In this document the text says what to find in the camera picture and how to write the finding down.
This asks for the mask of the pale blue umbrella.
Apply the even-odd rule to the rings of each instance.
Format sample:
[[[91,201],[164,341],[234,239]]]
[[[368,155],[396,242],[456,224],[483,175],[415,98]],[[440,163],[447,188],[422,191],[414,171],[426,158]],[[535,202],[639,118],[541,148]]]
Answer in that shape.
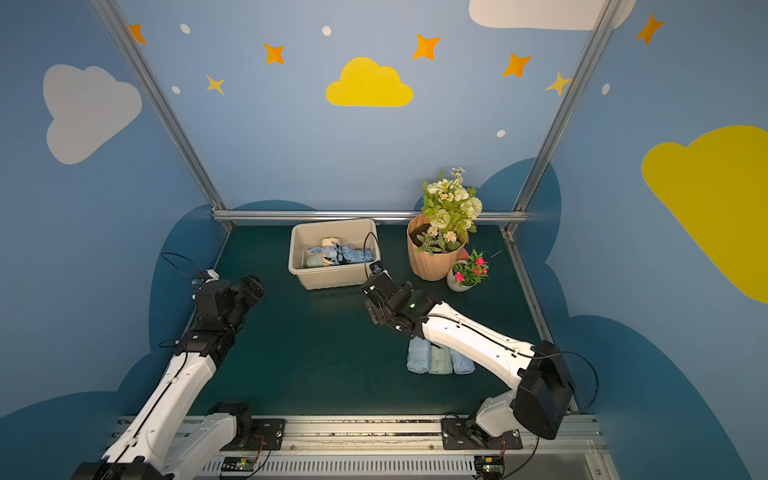
[[[430,370],[431,348],[429,341],[413,337],[409,341],[406,368],[415,374],[427,374]]]

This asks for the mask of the light blue umbrella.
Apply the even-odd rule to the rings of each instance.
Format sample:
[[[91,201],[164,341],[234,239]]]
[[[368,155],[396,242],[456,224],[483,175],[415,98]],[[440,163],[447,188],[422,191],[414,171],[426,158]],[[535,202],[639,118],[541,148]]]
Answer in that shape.
[[[343,244],[338,249],[325,249],[326,259],[333,266],[370,263],[375,260],[375,253],[372,250],[358,250],[348,244]]]

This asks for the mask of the mint green umbrella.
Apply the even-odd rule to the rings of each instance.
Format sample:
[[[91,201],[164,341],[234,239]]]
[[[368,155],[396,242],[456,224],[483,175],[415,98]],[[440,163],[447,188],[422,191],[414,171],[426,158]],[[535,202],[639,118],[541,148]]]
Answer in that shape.
[[[326,250],[324,247],[308,247],[303,253],[303,263],[305,268],[320,268],[329,265],[326,259]]]

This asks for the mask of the pale green umbrella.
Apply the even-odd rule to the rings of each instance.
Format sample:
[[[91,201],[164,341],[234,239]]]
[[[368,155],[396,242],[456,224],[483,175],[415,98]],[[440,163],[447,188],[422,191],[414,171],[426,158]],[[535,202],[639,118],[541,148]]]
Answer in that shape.
[[[451,375],[454,372],[450,350],[436,344],[430,346],[430,375]]]

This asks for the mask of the beige striped umbrella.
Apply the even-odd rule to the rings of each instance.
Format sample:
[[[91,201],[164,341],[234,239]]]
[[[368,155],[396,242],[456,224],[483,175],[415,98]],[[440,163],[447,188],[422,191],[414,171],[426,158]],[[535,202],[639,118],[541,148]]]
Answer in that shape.
[[[323,238],[321,241],[321,247],[324,249],[338,249],[342,246],[341,240],[335,237]]]

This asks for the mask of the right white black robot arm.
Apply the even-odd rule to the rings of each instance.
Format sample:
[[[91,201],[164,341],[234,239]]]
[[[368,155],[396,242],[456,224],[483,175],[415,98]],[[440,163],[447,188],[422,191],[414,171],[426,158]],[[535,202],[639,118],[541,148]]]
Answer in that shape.
[[[437,301],[411,283],[397,284],[379,261],[362,285],[372,321],[412,338],[452,349],[484,367],[509,391],[474,408],[464,432],[477,445],[523,428],[556,438],[575,385],[563,352],[542,340],[533,345],[502,335]]]

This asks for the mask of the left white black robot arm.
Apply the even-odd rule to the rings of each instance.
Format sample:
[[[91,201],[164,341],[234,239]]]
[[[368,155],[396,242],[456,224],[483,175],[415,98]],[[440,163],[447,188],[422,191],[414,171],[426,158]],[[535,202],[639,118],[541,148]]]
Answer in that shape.
[[[234,346],[246,314],[265,295],[260,279],[237,285],[207,273],[195,294],[196,319],[178,340],[157,387],[138,415],[97,462],[83,462],[73,479],[193,479],[225,447],[257,436],[245,402],[220,403],[177,447],[187,413]]]

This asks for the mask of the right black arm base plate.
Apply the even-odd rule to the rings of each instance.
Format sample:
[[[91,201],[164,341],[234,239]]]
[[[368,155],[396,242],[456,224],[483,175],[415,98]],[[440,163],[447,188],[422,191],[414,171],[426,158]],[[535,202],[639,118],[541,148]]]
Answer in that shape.
[[[442,445],[444,450],[522,450],[523,443],[518,430],[493,437],[475,426],[467,418],[456,416],[440,420]]]

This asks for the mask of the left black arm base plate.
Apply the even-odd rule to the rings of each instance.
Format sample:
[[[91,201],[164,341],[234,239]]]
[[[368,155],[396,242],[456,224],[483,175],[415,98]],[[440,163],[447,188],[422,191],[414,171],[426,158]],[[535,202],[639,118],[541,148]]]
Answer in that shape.
[[[262,451],[282,448],[286,420],[251,418],[238,420],[235,437],[222,451]]]

